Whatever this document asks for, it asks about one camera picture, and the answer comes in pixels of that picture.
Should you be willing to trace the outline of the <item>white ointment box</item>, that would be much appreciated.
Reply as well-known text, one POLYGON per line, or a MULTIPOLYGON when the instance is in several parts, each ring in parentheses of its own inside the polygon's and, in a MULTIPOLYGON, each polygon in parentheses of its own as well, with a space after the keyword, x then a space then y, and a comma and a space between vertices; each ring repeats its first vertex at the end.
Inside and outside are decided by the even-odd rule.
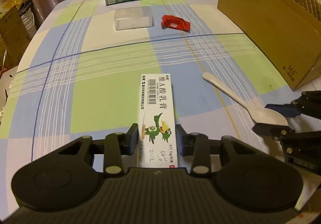
POLYGON ((179 164, 170 75, 143 74, 140 83, 137 165, 176 168, 179 164))

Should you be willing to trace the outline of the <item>white plastic spoon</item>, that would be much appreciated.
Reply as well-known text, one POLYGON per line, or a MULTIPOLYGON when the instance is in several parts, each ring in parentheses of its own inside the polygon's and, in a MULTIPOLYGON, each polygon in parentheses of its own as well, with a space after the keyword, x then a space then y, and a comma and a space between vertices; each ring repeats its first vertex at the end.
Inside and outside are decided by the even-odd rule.
POLYGON ((282 114, 269 108, 253 107, 252 105, 247 104, 239 95, 237 95, 234 91, 229 89, 229 87, 226 84, 224 84, 213 74, 209 72, 204 72, 202 77, 205 81, 218 88, 224 94, 226 94, 239 105, 241 105, 245 110, 247 110, 254 123, 288 126, 288 121, 282 114))

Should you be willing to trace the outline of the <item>red candy packet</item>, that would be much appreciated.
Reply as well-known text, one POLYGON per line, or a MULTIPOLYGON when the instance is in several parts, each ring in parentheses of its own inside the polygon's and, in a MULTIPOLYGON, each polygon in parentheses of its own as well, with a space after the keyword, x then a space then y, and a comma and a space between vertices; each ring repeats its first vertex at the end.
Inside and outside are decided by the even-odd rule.
POLYGON ((172 28, 180 31, 190 31, 190 22, 173 15, 162 16, 162 28, 172 28))

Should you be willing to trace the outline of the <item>clear plastic tray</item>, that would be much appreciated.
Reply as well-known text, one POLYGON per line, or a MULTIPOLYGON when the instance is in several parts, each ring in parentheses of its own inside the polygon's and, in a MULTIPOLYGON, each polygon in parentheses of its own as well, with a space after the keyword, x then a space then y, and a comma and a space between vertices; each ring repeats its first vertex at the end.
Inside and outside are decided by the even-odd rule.
POLYGON ((114 26, 117 31, 152 27, 152 9, 148 6, 117 9, 114 26))

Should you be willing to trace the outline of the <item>plaid tablecloth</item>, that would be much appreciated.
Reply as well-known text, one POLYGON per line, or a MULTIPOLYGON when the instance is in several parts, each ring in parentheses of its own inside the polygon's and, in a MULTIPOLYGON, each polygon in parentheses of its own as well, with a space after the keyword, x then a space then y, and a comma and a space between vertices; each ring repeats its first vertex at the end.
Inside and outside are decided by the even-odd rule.
POLYGON ((102 139, 138 121, 143 74, 168 73, 176 122, 212 139, 231 135, 282 158, 278 142, 252 132, 241 106, 202 79, 208 71, 252 106, 298 98, 257 46, 217 8, 218 0, 66 0, 1 81, 1 218, 17 208, 14 173, 83 135, 102 139), (152 9, 153 26, 117 31, 117 9, 152 9), (190 31, 162 28, 162 16, 190 31))

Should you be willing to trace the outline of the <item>brown cardboard box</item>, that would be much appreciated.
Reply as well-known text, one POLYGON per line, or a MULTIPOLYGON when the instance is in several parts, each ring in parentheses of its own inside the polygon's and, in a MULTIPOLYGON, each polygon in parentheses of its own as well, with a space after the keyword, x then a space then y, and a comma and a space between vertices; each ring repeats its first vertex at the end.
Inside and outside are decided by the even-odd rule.
POLYGON ((294 0, 219 0, 292 90, 320 76, 320 21, 294 0))

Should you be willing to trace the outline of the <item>cardboard boxes beside table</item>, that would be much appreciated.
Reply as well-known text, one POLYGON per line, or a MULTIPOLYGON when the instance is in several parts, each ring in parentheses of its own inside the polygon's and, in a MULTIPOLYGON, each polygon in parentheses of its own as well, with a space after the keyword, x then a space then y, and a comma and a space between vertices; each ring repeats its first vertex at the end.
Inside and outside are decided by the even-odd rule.
POLYGON ((1 70, 20 63, 37 28, 31 0, 9 0, 1 4, 1 70))

